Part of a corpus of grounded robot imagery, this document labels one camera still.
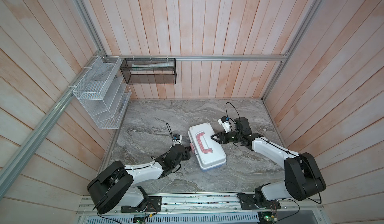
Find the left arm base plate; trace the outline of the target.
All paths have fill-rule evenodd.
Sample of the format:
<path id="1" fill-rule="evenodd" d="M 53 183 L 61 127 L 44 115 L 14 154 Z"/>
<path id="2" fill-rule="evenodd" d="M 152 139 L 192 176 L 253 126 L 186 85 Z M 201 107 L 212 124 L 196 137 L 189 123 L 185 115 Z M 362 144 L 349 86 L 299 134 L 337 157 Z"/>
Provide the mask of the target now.
<path id="1" fill-rule="evenodd" d="M 136 207 L 122 206 L 121 213 L 157 213 L 161 211 L 162 197 L 161 196 L 149 196 Z"/>

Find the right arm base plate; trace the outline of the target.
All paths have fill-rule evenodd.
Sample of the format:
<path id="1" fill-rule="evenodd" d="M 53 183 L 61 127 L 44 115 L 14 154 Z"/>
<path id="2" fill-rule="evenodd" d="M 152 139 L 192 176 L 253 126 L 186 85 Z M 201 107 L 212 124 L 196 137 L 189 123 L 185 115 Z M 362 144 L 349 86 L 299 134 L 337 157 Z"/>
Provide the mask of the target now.
<path id="1" fill-rule="evenodd" d="M 278 200 L 268 201 L 261 194 L 237 193 L 242 210 L 278 210 L 281 204 Z"/>

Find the white blue plastic toolbox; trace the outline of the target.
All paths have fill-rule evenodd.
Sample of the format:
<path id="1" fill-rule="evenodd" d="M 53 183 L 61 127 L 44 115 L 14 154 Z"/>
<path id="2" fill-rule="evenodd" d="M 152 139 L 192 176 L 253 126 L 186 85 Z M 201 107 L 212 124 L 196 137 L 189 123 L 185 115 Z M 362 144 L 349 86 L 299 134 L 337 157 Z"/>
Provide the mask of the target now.
<path id="1" fill-rule="evenodd" d="M 214 134 L 210 123 L 192 126 L 188 131 L 190 146 L 202 172 L 220 167 L 227 162 L 227 156 L 221 144 L 211 139 Z"/>

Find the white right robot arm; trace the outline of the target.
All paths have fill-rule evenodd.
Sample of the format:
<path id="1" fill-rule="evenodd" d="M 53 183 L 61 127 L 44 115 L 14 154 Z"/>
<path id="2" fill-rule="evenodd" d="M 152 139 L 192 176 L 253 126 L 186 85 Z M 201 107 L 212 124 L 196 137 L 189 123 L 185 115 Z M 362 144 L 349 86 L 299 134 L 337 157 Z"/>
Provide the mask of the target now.
<path id="1" fill-rule="evenodd" d="M 262 134 L 253 133 L 245 117 L 231 120 L 223 116 L 218 120 L 224 131 L 211 136 L 219 144 L 241 144 L 260 153 L 284 169 L 284 180 L 255 188 L 254 203 L 259 209 L 278 199 L 293 198 L 297 201 L 310 199 L 326 189 L 326 183 L 314 156 L 308 152 L 298 153 L 281 147 Z"/>

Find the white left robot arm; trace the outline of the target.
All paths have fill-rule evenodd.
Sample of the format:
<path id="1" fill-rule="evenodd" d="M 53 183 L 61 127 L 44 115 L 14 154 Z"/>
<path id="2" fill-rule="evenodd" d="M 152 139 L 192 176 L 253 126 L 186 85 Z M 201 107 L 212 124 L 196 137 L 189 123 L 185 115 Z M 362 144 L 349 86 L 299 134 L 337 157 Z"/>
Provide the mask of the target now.
<path id="1" fill-rule="evenodd" d="M 128 195 L 125 206 L 142 212 L 147 209 L 149 196 L 139 183 L 158 180 L 177 172 L 181 162 L 190 157 L 191 147 L 175 144 L 146 164 L 130 166 L 122 161 L 114 161 L 88 184 L 87 191 L 99 215 L 111 211 L 125 195 Z"/>

